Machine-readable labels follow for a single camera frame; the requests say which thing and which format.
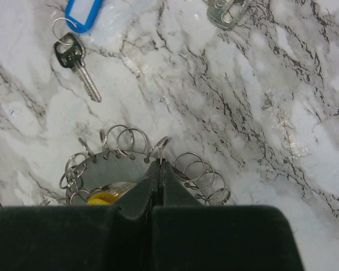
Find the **black white tag key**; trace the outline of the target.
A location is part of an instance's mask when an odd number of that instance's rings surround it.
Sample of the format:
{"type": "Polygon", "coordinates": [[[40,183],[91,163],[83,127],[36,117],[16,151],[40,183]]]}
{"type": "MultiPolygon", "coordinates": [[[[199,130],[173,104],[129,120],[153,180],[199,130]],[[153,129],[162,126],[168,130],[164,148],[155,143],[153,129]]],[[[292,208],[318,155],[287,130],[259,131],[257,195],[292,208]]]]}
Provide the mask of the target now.
{"type": "Polygon", "coordinates": [[[204,0],[206,16],[216,27],[231,30],[244,16],[252,0],[204,0]]]}

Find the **yellow tag key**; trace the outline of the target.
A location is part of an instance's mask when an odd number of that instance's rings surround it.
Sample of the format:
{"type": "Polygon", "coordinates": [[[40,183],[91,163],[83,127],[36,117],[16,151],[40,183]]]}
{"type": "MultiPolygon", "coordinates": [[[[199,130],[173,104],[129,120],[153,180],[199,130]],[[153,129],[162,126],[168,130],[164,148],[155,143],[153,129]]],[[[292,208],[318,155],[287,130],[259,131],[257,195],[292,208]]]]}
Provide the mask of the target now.
{"type": "Polygon", "coordinates": [[[89,193],[87,197],[88,206],[107,206],[112,205],[134,188],[135,182],[114,182],[100,188],[96,188],[89,193]]]}

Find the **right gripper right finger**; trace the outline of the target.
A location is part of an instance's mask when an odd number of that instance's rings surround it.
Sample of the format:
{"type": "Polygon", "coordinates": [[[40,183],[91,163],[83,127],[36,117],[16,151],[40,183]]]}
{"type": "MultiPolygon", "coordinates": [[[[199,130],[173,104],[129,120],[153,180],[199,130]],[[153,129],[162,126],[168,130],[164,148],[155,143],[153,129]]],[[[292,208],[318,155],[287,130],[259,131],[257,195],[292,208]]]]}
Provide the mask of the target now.
{"type": "Polygon", "coordinates": [[[153,270],[303,270],[290,224],[271,206],[200,204],[173,167],[160,170],[152,210],[153,270]]]}

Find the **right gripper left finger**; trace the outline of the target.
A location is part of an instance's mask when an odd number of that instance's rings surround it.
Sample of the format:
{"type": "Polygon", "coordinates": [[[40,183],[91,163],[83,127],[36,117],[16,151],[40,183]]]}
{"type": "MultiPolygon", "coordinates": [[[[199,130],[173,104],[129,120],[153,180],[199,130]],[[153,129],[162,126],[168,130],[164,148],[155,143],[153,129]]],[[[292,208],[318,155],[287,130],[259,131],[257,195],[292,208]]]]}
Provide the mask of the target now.
{"type": "Polygon", "coordinates": [[[0,208],[0,270],[139,270],[160,164],[106,206],[0,208]]]}

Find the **metal keyring disc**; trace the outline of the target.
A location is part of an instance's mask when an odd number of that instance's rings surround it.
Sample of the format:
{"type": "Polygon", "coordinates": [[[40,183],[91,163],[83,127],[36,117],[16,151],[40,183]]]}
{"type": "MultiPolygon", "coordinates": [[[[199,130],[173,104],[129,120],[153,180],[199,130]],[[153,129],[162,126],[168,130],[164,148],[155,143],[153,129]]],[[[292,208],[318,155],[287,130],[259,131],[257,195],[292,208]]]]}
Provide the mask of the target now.
{"type": "MultiPolygon", "coordinates": [[[[135,182],[149,169],[150,164],[164,164],[164,149],[169,137],[164,136],[154,146],[147,135],[137,128],[114,125],[100,130],[101,152],[94,153],[87,143],[78,141],[84,152],[72,155],[59,180],[64,195],[53,197],[47,205],[87,205],[89,193],[114,182],[135,182]]],[[[223,175],[195,152],[183,152],[170,164],[174,177],[205,206],[222,206],[230,197],[230,188],[223,175]]]]}

